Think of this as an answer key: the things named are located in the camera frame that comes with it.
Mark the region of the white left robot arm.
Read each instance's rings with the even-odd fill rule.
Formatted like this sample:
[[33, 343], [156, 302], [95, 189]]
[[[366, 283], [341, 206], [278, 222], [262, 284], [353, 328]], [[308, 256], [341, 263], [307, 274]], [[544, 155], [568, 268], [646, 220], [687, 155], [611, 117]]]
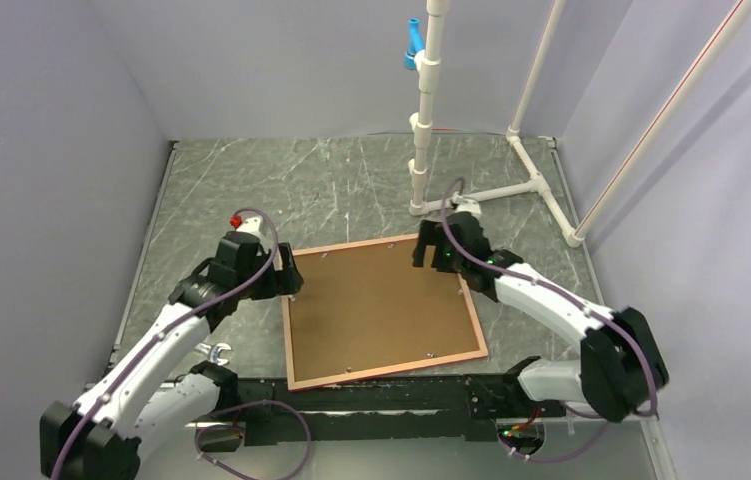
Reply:
[[260, 234], [227, 232], [214, 256], [179, 281], [150, 329], [97, 384], [71, 404], [55, 402], [39, 422], [40, 468], [49, 479], [133, 479], [169, 435], [208, 415], [248, 407], [238, 376], [211, 360], [173, 388], [159, 388], [179, 362], [240, 302], [298, 293], [291, 247]]

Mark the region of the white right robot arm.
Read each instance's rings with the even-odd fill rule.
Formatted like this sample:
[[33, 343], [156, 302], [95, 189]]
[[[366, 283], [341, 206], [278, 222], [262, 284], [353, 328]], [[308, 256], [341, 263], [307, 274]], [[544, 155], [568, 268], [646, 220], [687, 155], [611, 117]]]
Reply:
[[[434, 250], [429, 262], [428, 248]], [[669, 373], [639, 310], [614, 310], [586, 300], [519, 255], [493, 249], [479, 220], [468, 212], [421, 221], [412, 262], [459, 275], [470, 290], [529, 315], [577, 350], [575, 361], [533, 356], [507, 370], [501, 392], [511, 413], [525, 415], [558, 402], [587, 405], [612, 423], [655, 414], [657, 393], [668, 383]]]

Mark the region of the silver open-end wrench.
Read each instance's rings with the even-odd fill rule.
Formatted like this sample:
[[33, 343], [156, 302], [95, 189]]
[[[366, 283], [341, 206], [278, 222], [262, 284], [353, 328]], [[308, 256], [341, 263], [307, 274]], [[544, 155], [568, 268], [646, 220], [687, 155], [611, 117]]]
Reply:
[[228, 352], [232, 350], [231, 346], [227, 343], [220, 342], [216, 344], [208, 344], [200, 342], [194, 350], [206, 357], [206, 359], [216, 365], [226, 366], [230, 363], [229, 358], [226, 356]]

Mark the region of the blue pipe fitting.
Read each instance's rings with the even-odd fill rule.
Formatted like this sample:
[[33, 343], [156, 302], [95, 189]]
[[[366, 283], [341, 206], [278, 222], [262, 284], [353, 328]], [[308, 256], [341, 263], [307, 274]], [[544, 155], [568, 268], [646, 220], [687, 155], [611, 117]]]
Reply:
[[408, 20], [408, 46], [404, 54], [404, 67], [410, 71], [418, 69], [417, 56], [425, 49], [425, 43], [420, 31], [420, 20]]

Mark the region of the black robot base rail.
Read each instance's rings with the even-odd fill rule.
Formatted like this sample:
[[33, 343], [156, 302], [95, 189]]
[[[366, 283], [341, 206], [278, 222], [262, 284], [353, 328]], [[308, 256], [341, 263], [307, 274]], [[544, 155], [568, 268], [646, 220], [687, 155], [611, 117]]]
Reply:
[[157, 391], [127, 434], [150, 453], [186, 427], [205, 452], [286, 442], [513, 439], [531, 452], [545, 420], [572, 417], [559, 400], [533, 401], [505, 374], [398, 376], [295, 391], [281, 378], [239, 378], [199, 366]]

